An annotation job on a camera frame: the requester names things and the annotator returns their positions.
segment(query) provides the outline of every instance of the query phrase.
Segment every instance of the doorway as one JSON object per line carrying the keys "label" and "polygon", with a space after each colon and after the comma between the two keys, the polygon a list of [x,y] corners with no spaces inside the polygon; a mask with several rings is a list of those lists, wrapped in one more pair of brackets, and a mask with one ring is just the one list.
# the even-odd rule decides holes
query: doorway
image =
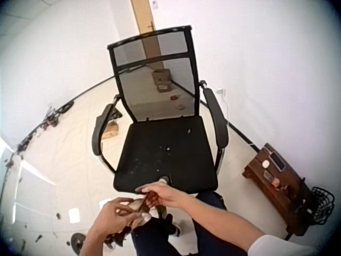
{"label": "doorway", "polygon": [[[149,1],[131,0],[131,2],[140,34],[154,31],[155,25]],[[157,36],[151,36],[142,39],[142,44],[146,58],[161,56],[161,50]],[[162,61],[151,63],[148,66],[154,70],[164,68],[164,64]]]}

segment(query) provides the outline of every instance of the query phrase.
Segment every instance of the black basket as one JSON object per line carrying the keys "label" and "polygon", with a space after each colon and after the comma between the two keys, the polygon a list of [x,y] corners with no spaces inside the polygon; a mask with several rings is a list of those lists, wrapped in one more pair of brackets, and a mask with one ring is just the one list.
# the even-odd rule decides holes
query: black basket
{"label": "black basket", "polygon": [[335,197],[323,188],[313,187],[311,194],[316,201],[316,208],[312,213],[315,225],[324,225],[334,209]]}

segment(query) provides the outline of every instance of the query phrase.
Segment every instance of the cardboard box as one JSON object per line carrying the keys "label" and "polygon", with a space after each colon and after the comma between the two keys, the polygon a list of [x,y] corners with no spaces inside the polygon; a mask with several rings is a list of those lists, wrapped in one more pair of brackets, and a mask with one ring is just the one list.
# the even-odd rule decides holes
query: cardboard box
{"label": "cardboard box", "polygon": [[111,137],[114,137],[118,134],[118,124],[116,121],[111,121],[109,124],[107,124],[107,127],[105,128],[105,131],[102,135],[102,140],[109,139]]}
{"label": "cardboard box", "polygon": [[151,73],[155,85],[170,85],[171,71],[169,69],[156,69]]}
{"label": "cardboard box", "polygon": [[158,92],[169,92],[172,90],[172,86],[170,84],[158,84],[156,85]]}

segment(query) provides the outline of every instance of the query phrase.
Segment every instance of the office chair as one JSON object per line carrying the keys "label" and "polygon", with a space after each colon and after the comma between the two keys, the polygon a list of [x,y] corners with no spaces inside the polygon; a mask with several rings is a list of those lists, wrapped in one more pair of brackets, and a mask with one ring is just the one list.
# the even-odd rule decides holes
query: office chair
{"label": "office chair", "polygon": [[[212,90],[198,80],[191,27],[152,31],[108,50],[119,94],[97,117],[92,148],[115,174],[114,188],[134,193],[168,177],[171,186],[189,194],[217,189],[229,142],[227,123]],[[199,115],[200,87],[215,128],[215,162]],[[114,169],[102,154],[101,137],[119,100],[133,123]]]}

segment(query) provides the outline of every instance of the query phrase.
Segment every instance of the hand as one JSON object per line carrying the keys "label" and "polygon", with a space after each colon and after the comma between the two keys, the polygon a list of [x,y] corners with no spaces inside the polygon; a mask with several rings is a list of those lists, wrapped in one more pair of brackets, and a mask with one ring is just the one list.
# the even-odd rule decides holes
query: hand
{"label": "hand", "polygon": [[121,204],[132,202],[132,198],[118,197],[104,204],[101,212],[97,216],[91,230],[103,239],[110,234],[121,232],[133,221],[139,222],[141,214],[131,209],[129,206]]}
{"label": "hand", "polygon": [[146,204],[149,208],[157,205],[181,207],[183,199],[189,196],[185,192],[172,188],[163,182],[147,184],[138,188],[138,190],[143,193],[154,191],[157,194],[147,199]]}

